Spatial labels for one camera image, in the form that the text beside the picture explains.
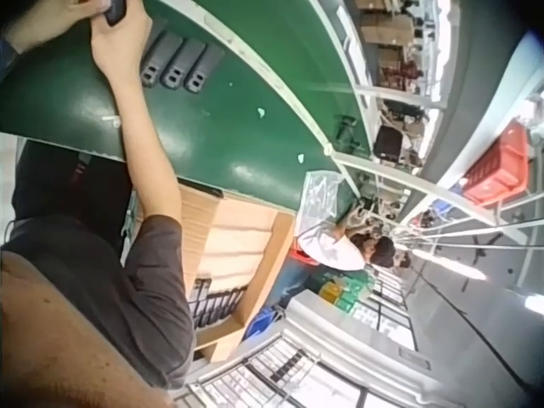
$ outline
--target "white t-shirt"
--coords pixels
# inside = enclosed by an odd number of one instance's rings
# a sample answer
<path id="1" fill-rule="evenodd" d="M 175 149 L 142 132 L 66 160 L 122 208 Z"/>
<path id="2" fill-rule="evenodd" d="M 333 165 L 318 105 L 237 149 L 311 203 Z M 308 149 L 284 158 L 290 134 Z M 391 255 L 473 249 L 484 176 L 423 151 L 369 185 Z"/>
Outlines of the white t-shirt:
<path id="1" fill-rule="evenodd" d="M 347 236 L 339 241 L 332 234 L 334 225 L 321 223 L 297 237 L 298 245 L 320 264 L 340 270 L 361 270 L 365 260 Z"/>

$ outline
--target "black hair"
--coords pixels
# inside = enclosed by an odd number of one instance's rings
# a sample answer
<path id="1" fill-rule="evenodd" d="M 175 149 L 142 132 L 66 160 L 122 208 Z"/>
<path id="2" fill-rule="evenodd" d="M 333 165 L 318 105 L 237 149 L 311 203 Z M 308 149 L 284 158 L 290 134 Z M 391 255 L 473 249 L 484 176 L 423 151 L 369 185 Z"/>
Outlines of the black hair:
<path id="1" fill-rule="evenodd" d="M 383 236 L 375 246 L 376 251 L 371 256 L 371 264 L 391 268 L 395 253 L 394 243 L 391 238 Z"/>
<path id="2" fill-rule="evenodd" d="M 405 257 L 402 258 L 402 261 L 400 261 L 399 266 L 401 268 L 410 268 L 411 265 L 411 258 L 408 256 L 407 253 L 405 253 Z"/>
<path id="3" fill-rule="evenodd" d="M 355 234 L 349 240 L 359 249 L 363 248 L 365 241 L 371 240 L 370 233 Z M 394 243 L 387 236 L 381 237 L 375 246 L 376 251 L 371 256 L 371 264 L 391 268 L 393 266 L 393 258 L 395 253 Z"/>

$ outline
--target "handheld device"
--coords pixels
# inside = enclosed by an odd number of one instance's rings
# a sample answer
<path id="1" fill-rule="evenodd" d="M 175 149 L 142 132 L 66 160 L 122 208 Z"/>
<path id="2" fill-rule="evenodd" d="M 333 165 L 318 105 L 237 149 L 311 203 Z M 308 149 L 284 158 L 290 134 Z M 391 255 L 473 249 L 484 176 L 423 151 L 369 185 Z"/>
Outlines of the handheld device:
<path id="1" fill-rule="evenodd" d="M 127 14 L 127 0 L 111 0 L 111 6 L 104 13 L 105 19 L 110 26 L 114 26 Z"/>

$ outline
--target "green workbench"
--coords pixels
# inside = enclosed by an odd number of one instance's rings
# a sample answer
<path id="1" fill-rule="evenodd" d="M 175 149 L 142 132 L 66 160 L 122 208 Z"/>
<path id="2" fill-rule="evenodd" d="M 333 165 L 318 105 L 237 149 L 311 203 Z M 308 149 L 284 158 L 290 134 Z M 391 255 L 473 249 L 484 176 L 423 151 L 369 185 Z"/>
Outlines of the green workbench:
<path id="1" fill-rule="evenodd" d="M 331 140 L 339 115 L 360 119 L 352 94 L 312 90 L 349 82 L 306 0 L 199 3 L 276 70 Z M 152 17 L 168 19 L 170 31 L 216 42 L 168 6 L 146 5 Z M 85 23 L 26 55 L 0 86 L 0 131 L 122 159 L 119 129 L 107 119 L 116 114 L 113 99 L 88 45 Z M 283 99 L 229 51 L 200 94 L 156 86 L 146 98 L 175 171 L 185 179 L 295 209 L 307 171 L 337 170 Z M 364 141 L 361 120 L 358 126 L 355 134 Z"/>

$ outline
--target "ceiling light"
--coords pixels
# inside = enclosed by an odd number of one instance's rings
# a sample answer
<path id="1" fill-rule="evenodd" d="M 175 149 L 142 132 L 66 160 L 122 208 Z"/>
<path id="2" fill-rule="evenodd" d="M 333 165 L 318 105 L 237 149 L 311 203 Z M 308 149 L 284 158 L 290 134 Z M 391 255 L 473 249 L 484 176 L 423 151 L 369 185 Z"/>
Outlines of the ceiling light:
<path id="1" fill-rule="evenodd" d="M 544 296 L 530 295 L 525 299 L 525 307 L 540 315 L 544 315 Z"/>
<path id="2" fill-rule="evenodd" d="M 396 248 L 402 251 L 408 250 L 408 247 L 405 245 L 397 243 L 395 243 L 394 245 Z M 452 261 L 451 259 L 444 257 L 439 257 L 438 255 L 433 255 L 431 252 L 425 252 L 421 249 L 412 249 L 411 253 L 421 259 L 425 259 L 426 261 L 432 262 L 433 264 L 437 264 L 442 266 L 443 268 L 449 269 L 452 272 L 456 272 L 459 275 L 466 276 L 467 278 L 475 279 L 478 281 L 485 281 L 486 279 L 486 276 L 481 270 L 473 268 L 472 266 L 465 265 L 464 263 Z"/>

